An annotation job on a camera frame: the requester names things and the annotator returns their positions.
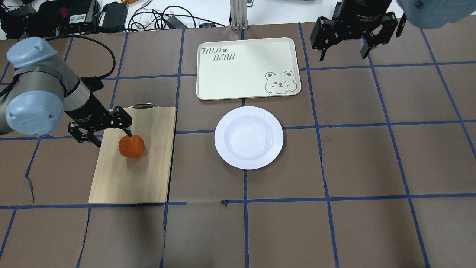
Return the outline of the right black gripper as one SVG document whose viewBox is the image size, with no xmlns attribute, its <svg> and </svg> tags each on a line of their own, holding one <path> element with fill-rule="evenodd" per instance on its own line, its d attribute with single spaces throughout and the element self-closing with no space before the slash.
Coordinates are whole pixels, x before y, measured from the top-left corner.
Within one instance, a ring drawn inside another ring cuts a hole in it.
<svg viewBox="0 0 476 268">
<path fill-rule="evenodd" d="M 394 12 L 387 13 L 390 4 L 391 0 L 342 0 L 336 4 L 332 20 L 318 17 L 311 33 L 311 46 L 320 53 L 319 61 L 343 39 L 363 37 L 362 59 L 380 44 L 387 44 L 398 23 Z M 372 31 L 380 25 L 382 28 L 374 35 Z"/>
</svg>

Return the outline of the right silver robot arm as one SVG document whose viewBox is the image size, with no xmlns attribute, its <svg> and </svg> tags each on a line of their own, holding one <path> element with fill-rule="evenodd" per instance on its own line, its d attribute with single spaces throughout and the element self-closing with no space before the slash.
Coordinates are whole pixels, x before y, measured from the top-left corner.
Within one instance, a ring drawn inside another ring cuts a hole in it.
<svg viewBox="0 0 476 268">
<path fill-rule="evenodd" d="M 326 52 L 341 41 L 363 39 L 362 59 L 393 36 L 400 37 L 407 22 L 420 29 L 435 29 L 456 23 L 475 12 L 474 0 L 398 0 L 401 19 L 388 11 L 390 0 L 342 0 L 336 3 L 331 19 L 319 17 L 311 33 L 311 47 Z"/>
</svg>

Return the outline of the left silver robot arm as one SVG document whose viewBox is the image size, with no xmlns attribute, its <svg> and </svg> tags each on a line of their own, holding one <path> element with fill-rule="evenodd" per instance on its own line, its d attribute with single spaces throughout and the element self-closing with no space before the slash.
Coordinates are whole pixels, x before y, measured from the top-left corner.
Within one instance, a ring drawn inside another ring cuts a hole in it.
<svg viewBox="0 0 476 268">
<path fill-rule="evenodd" d="M 47 39 L 28 37 L 7 51 L 15 71 L 1 91 L 0 132 L 47 135 L 59 125 L 63 114 L 72 122 L 68 132 L 79 143 L 102 143 L 95 132 L 122 129 L 132 136 L 132 117 L 120 106 L 107 110 L 94 93 L 103 88 L 99 77 L 79 77 Z"/>
</svg>

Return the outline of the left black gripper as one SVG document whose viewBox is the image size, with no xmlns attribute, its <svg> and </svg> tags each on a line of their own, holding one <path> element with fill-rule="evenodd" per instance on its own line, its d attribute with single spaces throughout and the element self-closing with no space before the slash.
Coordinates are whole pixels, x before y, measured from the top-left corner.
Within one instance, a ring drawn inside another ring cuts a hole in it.
<svg viewBox="0 0 476 268">
<path fill-rule="evenodd" d="M 132 136 L 132 117 L 125 109 L 116 106 L 108 111 L 94 95 L 103 87 L 98 77 L 81 77 L 64 98 L 64 112 L 76 122 L 68 124 L 70 135 L 79 143 L 91 142 L 98 148 L 102 142 L 95 136 L 96 131 L 114 128 Z M 87 132 L 83 133 L 81 128 L 87 129 Z"/>
</svg>

